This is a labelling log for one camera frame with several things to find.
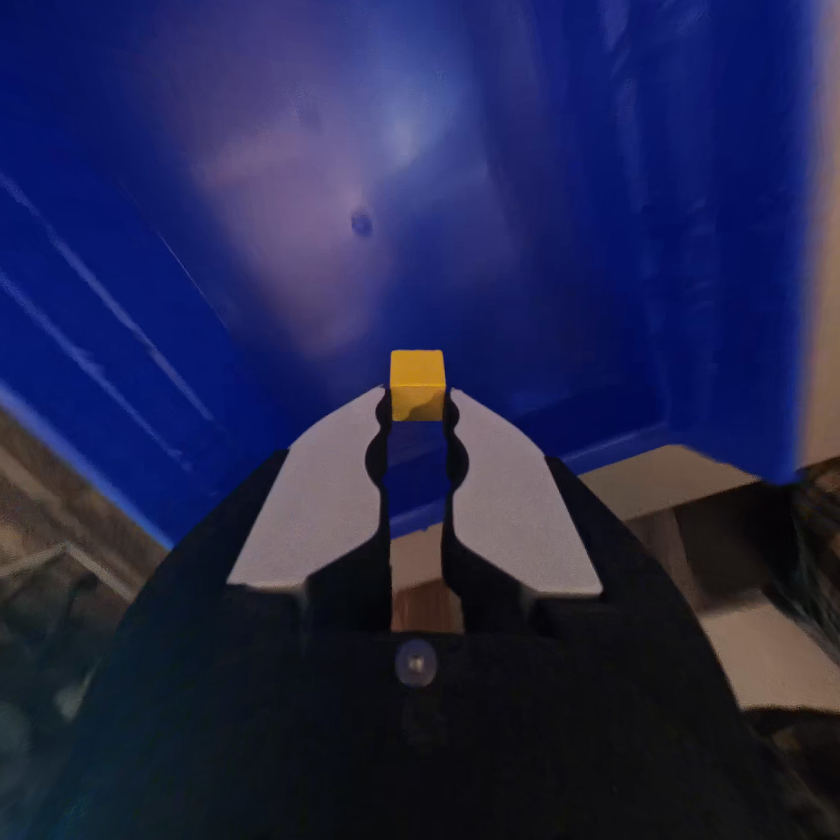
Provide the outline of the blue plastic bin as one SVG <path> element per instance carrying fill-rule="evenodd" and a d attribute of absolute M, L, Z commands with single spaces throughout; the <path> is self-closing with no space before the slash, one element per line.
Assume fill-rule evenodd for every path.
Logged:
<path fill-rule="evenodd" d="M 2 407 L 164 544 L 441 350 L 582 474 L 802 445 L 808 2 L 2 2 Z"/>

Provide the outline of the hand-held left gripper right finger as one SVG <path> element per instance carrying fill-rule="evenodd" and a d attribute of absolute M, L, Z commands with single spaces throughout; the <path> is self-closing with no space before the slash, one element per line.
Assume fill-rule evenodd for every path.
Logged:
<path fill-rule="evenodd" d="M 457 388 L 446 395 L 444 581 L 468 634 L 528 634 L 542 602 L 596 602 L 603 583 L 549 461 Z"/>

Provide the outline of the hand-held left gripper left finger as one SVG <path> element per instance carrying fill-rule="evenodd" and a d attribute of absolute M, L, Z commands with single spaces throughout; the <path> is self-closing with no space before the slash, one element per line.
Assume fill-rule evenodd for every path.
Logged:
<path fill-rule="evenodd" d="M 384 488 L 392 402 L 377 385 L 289 447 L 227 584 L 283 598 L 305 634 L 388 634 Z"/>

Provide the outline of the brown wooden cabinet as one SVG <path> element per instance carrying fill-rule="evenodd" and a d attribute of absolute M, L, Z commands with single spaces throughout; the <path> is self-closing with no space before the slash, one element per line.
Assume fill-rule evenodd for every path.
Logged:
<path fill-rule="evenodd" d="M 400 590 L 392 598 L 391 630 L 398 634 L 462 634 L 460 600 L 443 579 Z"/>

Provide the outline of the yellow wooden cube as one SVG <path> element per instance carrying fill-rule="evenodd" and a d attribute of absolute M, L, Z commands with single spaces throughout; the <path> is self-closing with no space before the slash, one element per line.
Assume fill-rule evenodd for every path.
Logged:
<path fill-rule="evenodd" d="M 394 423 L 441 422 L 446 395 L 443 351 L 393 350 L 390 394 Z"/>

